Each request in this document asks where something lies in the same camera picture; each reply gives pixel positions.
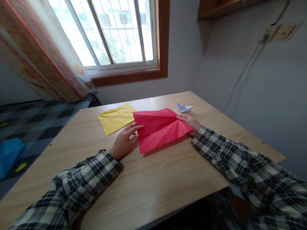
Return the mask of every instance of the right hand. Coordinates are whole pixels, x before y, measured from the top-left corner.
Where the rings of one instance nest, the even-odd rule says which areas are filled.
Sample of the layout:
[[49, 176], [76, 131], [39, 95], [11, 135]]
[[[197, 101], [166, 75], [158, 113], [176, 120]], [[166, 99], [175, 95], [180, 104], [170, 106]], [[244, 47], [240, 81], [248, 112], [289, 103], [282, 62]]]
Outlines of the right hand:
[[185, 114], [181, 114], [181, 115], [177, 116], [177, 119], [181, 120], [181, 121], [184, 121], [189, 126], [191, 126], [191, 128], [193, 130], [188, 132], [188, 134], [191, 135], [192, 137], [195, 137], [195, 135], [201, 129], [201, 124], [197, 120], [195, 120], [193, 117], [191, 117], [191, 116], [188, 116], [188, 115], [185, 115]]

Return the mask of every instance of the hand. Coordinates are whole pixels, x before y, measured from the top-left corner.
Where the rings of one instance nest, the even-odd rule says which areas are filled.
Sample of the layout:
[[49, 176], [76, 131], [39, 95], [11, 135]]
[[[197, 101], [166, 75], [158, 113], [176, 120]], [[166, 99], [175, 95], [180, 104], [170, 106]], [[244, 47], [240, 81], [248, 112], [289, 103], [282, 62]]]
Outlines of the hand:
[[119, 160], [133, 149], [133, 146], [138, 142], [136, 131], [143, 127], [144, 126], [135, 126], [135, 123], [132, 123], [124, 128], [124, 130], [117, 136], [109, 151], [115, 160]]
[[192, 131], [188, 132], [189, 135], [192, 137], [195, 137], [195, 135], [198, 133], [198, 131], [201, 129], [201, 124], [195, 120], [193, 117], [182, 114], [180, 116], [177, 116], [178, 120], [184, 121], [187, 123], [191, 128], [193, 129]]

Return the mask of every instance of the white wall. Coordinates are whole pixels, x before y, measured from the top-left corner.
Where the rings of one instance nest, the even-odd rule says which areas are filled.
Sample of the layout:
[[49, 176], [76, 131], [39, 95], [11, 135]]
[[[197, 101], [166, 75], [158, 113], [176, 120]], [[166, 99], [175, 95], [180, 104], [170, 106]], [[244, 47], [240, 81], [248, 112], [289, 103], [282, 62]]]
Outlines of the white wall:
[[41, 99], [2, 62], [0, 62], [0, 79], [0, 105]]
[[[195, 93], [224, 111], [264, 27], [285, 0], [275, 0], [214, 22]], [[305, 21], [290, 41], [266, 44], [247, 68], [225, 114], [288, 160], [281, 163], [307, 179], [307, 1], [291, 0], [280, 23]]]
[[98, 87], [102, 104], [190, 91], [194, 88], [209, 37], [210, 22], [199, 31], [199, 0], [171, 0], [168, 77], [165, 79]]

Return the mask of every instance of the window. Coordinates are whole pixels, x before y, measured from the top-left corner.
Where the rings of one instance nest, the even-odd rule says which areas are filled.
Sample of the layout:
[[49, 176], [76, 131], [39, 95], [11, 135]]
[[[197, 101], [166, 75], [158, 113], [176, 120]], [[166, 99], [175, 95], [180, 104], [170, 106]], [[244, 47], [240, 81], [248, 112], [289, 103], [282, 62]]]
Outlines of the window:
[[78, 18], [81, 22], [87, 22], [87, 17], [85, 15], [85, 13], [80, 13], [78, 14]]
[[128, 19], [127, 19], [127, 14], [125, 13], [120, 13], [119, 14], [119, 19], [121, 20], [122, 25], [127, 25], [128, 24]]
[[99, 15], [103, 27], [111, 27], [111, 21], [108, 14]]
[[140, 13], [140, 16], [141, 16], [141, 24], [146, 25], [146, 14]]
[[158, 67], [154, 0], [49, 2], [90, 76]]
[[125, 40], [125, 43], [126, 43], [127, 46], [131, 46], [131, 41]]
[[98, 44], [97, 41], [90, 41], [90, 44], [91, 44], [92, 48], [99, 49], [99, 44]]

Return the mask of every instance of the plaid shirt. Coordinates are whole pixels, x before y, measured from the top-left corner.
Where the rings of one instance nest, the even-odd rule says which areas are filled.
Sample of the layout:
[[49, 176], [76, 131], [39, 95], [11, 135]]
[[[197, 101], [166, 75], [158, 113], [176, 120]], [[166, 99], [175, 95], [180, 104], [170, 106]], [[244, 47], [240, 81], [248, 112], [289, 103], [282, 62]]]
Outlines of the plaid shirt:
[[[213, 224], [223, 229], [306, 229], [307, 182], [203, 126], [192, 141], [228, 179], [240, 187], [251, 203], [253, 215], [240, 220], [232, 206], [232, 193], [223, 189], [208, 197]], [[106, 150], [65, 170], [51, 182], [51, 189], [17, 219], [10, 229], [68, 229], [93, 199], [121, 171]]]
[[193, 147], [222, 171], [252, 206], [248, 222], [232, 206], [223, 189], [208, 197], [215, 223], [223, 229], [307, 229], [307, 182], [242, 143], [203, 126]]

